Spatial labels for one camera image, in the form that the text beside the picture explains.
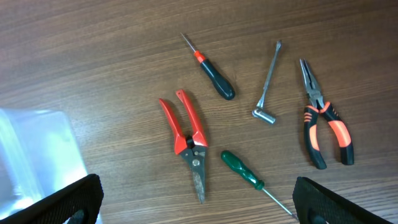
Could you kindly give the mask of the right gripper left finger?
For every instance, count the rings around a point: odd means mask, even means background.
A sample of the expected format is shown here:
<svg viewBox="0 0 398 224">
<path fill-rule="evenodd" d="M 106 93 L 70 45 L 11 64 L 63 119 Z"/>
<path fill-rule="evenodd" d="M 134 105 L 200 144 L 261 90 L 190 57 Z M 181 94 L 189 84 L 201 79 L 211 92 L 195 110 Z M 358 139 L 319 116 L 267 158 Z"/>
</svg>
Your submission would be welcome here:
<svg viewBox="0 0 398 224">
<path fill-rule="evenodd" d="M 1 220 L 2 224 L 95 224 L 104 192 L 100 177 L 89 174 L 37 203 Z"/>
</svg>

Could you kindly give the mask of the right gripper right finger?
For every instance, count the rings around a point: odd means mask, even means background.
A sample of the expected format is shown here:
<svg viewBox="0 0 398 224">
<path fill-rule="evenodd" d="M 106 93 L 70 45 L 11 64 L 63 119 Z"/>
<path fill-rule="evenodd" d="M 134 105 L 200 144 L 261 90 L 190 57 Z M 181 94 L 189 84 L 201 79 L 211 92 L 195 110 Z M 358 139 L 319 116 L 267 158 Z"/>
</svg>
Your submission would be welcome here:
<svg viewBox="0 0 398 224">
<path fill-rule="evenodd" d="M 301 224 L 390 224 L 307 177 L 298 177 L 292 194 Z"/>
</svg>

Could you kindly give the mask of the clear plastic storage container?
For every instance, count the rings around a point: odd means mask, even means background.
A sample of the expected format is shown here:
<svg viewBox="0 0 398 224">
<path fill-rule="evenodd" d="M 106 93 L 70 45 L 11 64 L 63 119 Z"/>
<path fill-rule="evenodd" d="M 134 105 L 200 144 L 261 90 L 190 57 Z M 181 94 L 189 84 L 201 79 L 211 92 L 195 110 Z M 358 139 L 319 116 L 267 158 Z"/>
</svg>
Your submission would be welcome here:
<svg viewBox="0 0 398 224">
<path fill-rule="evenodd" d="M 63 111 L 1 108 L 1 220 L 87 174 Z"/>
</svg>

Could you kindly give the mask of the red handled snips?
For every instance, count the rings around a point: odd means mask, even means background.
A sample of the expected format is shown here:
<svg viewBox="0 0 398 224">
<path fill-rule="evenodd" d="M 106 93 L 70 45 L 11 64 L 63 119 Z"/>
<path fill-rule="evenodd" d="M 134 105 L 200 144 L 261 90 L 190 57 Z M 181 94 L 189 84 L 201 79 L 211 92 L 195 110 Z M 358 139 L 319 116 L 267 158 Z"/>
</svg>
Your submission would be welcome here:
<svg viewBox="0 0 398 224">
<path fill-rule="evenodd" d="M 177 90 L 176 95 L 187 111 L 193 129 L 191 135 L 184 135 L 171 106 L 161 98 L 159 98 L 159 103 L 174 135 L 174 152 L 189 165 L 199 202 L 204 204 L 206 189 L 205 157 L 208 149 L 208 141 L 206 140 L 200 118 L 186 92 L 184 90 Z"/>
</svg>

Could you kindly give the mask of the black red screwdriver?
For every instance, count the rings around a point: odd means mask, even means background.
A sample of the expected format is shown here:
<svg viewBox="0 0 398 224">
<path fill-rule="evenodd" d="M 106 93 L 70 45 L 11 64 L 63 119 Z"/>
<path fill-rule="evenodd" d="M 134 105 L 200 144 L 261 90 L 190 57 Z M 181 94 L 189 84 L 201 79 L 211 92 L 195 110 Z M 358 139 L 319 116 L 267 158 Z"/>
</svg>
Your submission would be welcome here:
<svg viewBox="0 0 398 224">
<path fill-rule="evenodd" d="M 208 75 L 219 95 L 226 100 L 232 100 L 235 97 L 235 90 L 230 82 L 227 81 L 227 79 L 225 79 L 225 77 L 222 76 L 219 71 L 217 71 L 208 58 L 206 58 L 199 50 L 195 48 L 185 34 L 181 33 L 181 36 L 192 49 L 194 57 L 199 62 L 202 70 Z"/>
</svg>

